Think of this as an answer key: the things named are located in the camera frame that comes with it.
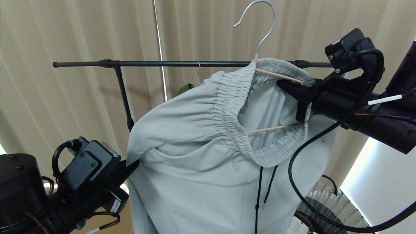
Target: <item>white cable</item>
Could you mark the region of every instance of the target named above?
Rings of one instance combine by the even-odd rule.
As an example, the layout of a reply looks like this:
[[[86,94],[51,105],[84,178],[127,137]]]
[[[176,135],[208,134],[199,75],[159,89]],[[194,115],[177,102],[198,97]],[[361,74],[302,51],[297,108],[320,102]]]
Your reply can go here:
[[[401,98],[402,98],[401,94],[391,96],[391,97],[380,98],[380,99],[369,101],[368,105],[374,105],[374,104],[383,103],[383,102],[390,102],[390,101],[394,101],[394,100],[401,99]]]
[[[97,227],[96,229],[92,229],[91,231],[89,231],[89,232],[87,232],[87,233],[85,233],[85,234],[92,234],[92,233],[94,233],[94,232],[98,232],[100,230],[100,228],[99,227]]]

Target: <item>drawstring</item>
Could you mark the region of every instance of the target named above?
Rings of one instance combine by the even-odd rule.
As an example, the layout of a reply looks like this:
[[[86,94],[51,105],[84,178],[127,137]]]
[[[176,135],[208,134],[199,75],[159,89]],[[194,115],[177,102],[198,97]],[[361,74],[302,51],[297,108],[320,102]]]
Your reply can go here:
[[[259,215],[259,203],[260,203],[260,192],[261,192],[261,177],[263,176],[263,167],[260,167],[260,177],[259,177],[259,190],[257,192],[257,204],[256,204],[256,223],[254,233],[257,234],[257,222],[258,222],[258,215]]]
[[[272,187],[272,182],[273,182],[273,179],[275,177],[277,167],[278,167],[278,165],[276,165],[275,168],[273,169],[272,178],[270,178],[269,188],[267,189],[266,197],[264,198],[264,204],[266,204],[267,197],[269,196],[270,188]],[[259,215],[259,207],[260,207],[259,203],[260,203],[261,179],[262,179],[262,177],[263,177],[263,167],[260,167],[259,190],[257,192],[256,221],[255,221],[255,229],[254,229],[255,234],[257,234],[257,223],[258,223],[258,215]]]

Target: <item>black clothes rack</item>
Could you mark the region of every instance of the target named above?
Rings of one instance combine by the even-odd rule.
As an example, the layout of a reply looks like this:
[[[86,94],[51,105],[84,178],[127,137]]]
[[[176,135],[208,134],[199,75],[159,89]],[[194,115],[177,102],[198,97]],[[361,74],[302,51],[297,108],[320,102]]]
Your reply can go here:
[[[329,62],[308,62],[305,60],[288,61],[299,68],[307,67],[332,67]],[[119,82],[121,97],[127,116],[127,127],[131,132],[134,121],[131,117],[126,88],[123,82],[121,67],[246,67],[251,61],[119,61],[100,60],[93,62],[53,62],[53,67],[106,67],[114,68]]]

